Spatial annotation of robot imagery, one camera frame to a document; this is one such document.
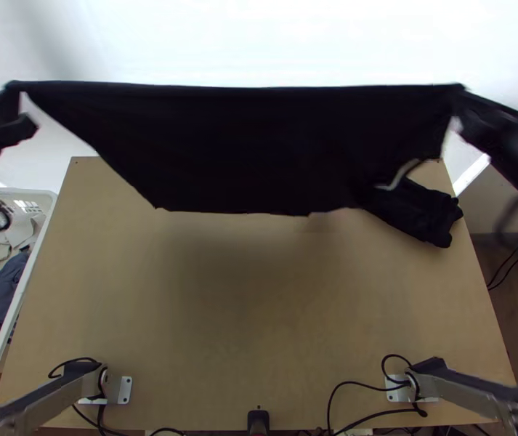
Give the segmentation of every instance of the white wall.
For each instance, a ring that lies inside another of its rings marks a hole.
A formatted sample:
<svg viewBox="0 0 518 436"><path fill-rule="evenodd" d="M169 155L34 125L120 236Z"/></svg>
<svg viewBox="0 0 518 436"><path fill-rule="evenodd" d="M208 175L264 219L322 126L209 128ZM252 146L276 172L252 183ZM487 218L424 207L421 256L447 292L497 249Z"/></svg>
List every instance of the white wall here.
<svg viewBox="0 0 518 436"><path fill-rule="evenodd" d="M518 2L0 0L0 86L11 78L215 86L459 81L518 108ZM1 181L54 189L69 157L88 153L43 124L33 145L3 154ZM36 168L37 153L49 158L46 169ZM452 140L445 155L451 176L478 155Z"/></svg>

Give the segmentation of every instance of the metal bracket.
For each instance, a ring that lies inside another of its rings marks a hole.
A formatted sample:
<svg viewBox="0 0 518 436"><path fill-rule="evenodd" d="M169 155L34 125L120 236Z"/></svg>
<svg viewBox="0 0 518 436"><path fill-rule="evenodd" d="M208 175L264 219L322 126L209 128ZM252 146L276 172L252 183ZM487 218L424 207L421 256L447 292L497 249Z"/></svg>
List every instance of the metal bracket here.
<svg viewBox="0 0 518 436"><path fill-rule="evenodd" d="M402 382L411 382L408 376L404 374L388 374L388 376L394 380L402 381ZM393 381L388 380L384 377L384 384L386 388L398 387L400 386L398 383L394 383ZM416 396L416 387L414 386L406 386L402 389L387 391L386 396L388 401L391 403L414 403L414 397ZM438 398L421 398L417 401L417 403L435 403L438 401Z"/></svg>
<svg viewBox="0 0 518 436"><path fill-rule="evenodd" d="M101 386L105 398L81 398L77 403L82 405L105 405L105 404L127 404L131 397L131 385L133 379L130 376L111 376L108 370L101 375Z"/></svg>

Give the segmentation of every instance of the laundry basket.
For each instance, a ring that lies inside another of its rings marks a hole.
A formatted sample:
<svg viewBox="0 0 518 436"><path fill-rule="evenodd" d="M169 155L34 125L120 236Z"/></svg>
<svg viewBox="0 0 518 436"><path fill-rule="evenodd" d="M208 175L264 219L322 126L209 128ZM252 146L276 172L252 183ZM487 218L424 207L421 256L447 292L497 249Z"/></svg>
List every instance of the laundry basket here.
<svg viewBox="0 0 518 436"><path fill-rule="evenodd" d="M20 306L23 303L23 296L27 282L31 276L31 271L33 270L37 253L39 252L39 248L43 242L46 228L51 219L51 214L56 201L57 195L50 191L0 187L0 203L12 216L25 215L31 212L40 212L46 216L43 228L41 229L31 255L28 258L27 265L23 270L20 282L15 290L15 295L12 297L12 302L9 306L7 316L5 317L0 329L0 362L12 329L15 326ZM3 222L4 218L0 217L0 224Z"/></svg>

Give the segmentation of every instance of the black cloth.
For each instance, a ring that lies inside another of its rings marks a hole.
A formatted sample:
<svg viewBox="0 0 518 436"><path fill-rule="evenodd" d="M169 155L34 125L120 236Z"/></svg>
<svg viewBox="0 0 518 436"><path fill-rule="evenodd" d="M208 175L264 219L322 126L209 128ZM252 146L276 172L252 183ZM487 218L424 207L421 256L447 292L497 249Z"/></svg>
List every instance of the black cloth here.
<svg viewBox="0 0 518 436"><path fill-rule="evenodd" d="M27 92L154 207L294 216L362 207L437 246L450 244L446 235L461 215L450 196L416 184L381 193L374 187L390 184L415 158L440 157L464 90L458 84L240 89L13 81L7 89ZM434 212L437 206L449 213Z"/></svg>

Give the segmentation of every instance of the electrical cord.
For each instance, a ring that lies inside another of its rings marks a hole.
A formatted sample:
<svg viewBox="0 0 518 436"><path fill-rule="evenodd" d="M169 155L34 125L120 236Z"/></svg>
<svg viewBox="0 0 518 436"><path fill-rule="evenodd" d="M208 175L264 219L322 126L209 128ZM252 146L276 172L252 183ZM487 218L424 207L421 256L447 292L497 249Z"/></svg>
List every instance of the electrical cord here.
<svg viewBox="0 0 518 436"><path fill-rule="evenodd" d="M408 380L405 380L405 381L404 380L394 380L393 378L388 376L388 374L386 372L386 362L390 358L399 358L401 360L404 360L404 362L406 362L408 367L411 367L412 364L410 363L410 361L408 359L404 358L401 355L397 355L397 354L389 354L389 355L384 356L384 358L382 359L382 361L381 361L381 371L382 371L382 373L384 374L384 376L388 380L390 380L392 383L398 384L399 386L383 388L383 387L375 387L375 386L371 386L369 384L360 383L358 381L351 381L350 380L350 381L343 381L342 383L337 384L333 388L333 391L331 392L331 395L329 397L329 401L327 403L327 430L328 430L328 436L340 435L341 433L346 432L347 430L350 430L350 429L352 429L352 428L354 428L354 427L356 427L356 426L358 426L358 425L360 425L360 424L362 424L362 423L364 423L366 421L369 421L369 420L374 419L374 418L378 418L380 416L392 415L392 414L395 414L395 413L410 413L410 412L417 413L418 415L422 416L423 418L426 418L428 416L428 413L426 411L423 411L422 409L420 409L418 407L418 404L417 404L418 400L421 398L420 397L420 387L418 385L418 382L416 381L416 379L414 379L414 376L411 373L406 372L405 374L407 376L409 376L414 381L414 386L416 387L416 393L415 393L414 402L412 403L412 408L392 409L392 410L388 410L388 411L381 411L381 412L377 412L377 413L372 413L371 415L365 416L364 418L358 419L357 421L354 421L351 424L346 425L344 428L342 428L338 432L333 433L331 431L331 417L330 417L330 415L331 415L331 403L333 401L333 396L336 394L337 390L340 387L345 386L347 384L353 384L355 386L365 387L366 389L371 389L371 390L375 390L375 391L379 391L379 392L388 392L388 391L395 391L395 390L398 390L398 389L402 389L404 387L411 386L411 383Z"/></svg>
<svg viewBox="0 0 518 436"><path fill-rule="evenodd" d="M503 276L503 278L502 278L502 279L500 279L500 280L497 282L497 284L495 284L494 286L491 286L491 287L487 287L487 289L488 289L489 291L492 291L494 288L497 288L498 286L500 286L500 285L505 281L505 279L507 278L507 276L509 275L509 273L511 272L511 270L513 269L513 267L514 267L515 265L517 265L517 264L518 264L518 259L517 259L515 262L513 262L513 263L511 264L511 266L507 269L507 272L505 272L505 275Z"/></svg>
<svg viewBox="0 0 518 436"><path fill-rule="evenodd" d="M501 272L501 270L503 269L503 267L506 265L506 263L511 260L511 258L518 252L518 246L515 248L515 250L513 250L511 252L510 255L507 256L507 258L505 260L503 260L503 262L499 265L499 267L497 268L497 270L495 271L495 274L493 274L492 278L489 280L489 282L487 283L487 289L489 291L492 291L494 288L498 287L499 285L501 285L505 279L507 278L507 276L509 275L509 273L511 272L511 270L513 269L513 267L518 263L518 259L513 262L511 264L511 266L507 269L507 271L505 272L505 275L503 276L502 279L500 279L494 286L493 286L493 283L495 282L495 279L497 278L497 276L499 275L499 273Z"/></svg>
<svg viewBox="0 0 518 436"><path fill-rule="evenodd" d="M61 377L61 375L59 374L55 374L56 371L58 371L59 369L61 369L63 366L67 365L68 363L74 363L74 362L92 362L92 363L99 363L97 362L97 360L95 359L92 359L92 358L76 358L76 359L70 359L70 360L66 360L65 362L63 363L60 363L59 365L55 366L50 372L49 372L49 375L48 377L50 379L56 379L58 377ZM98 390L100 391L100 393L98 395L95 395L94 397L90 397L89 399L96 399L96 398L105 398L105 393L103 391L103 386L101 384L101 378L102 378L102 375L104 373L104 371L107 369L107 366L104 366L103 368L101 368L101 371L100 371L100 375L97 379L97 388ZM105 414L105 406L106 404L102 404L99 406L99 409L97 410L97 422L93 421L92 419L90 419L87 415L85 415L83 412L81 412L77 406L75 404L72 404L71 407L73 408L73 410L89 425L91 425L92 427L96 428L100 435L101 436L108 436L109 435L112 435L112 436L128 436L126 435L125 433L122 433L122 432L117 432L115 430L112 430L110 428L107 428L105 426L105 424L103 423L103 417L104 417L104 414ZM161 433L161 432L172 432L172 433L175 433L179 436L186 436L186 433L184 432L181 432L180 430L178 429L175 429L175 428L172 428L172 427L161 427L159 429L156 429L154 430L154 432L152 432L150 434L150 436L153 436L153 435L156 435L158 433Z"/></svg>

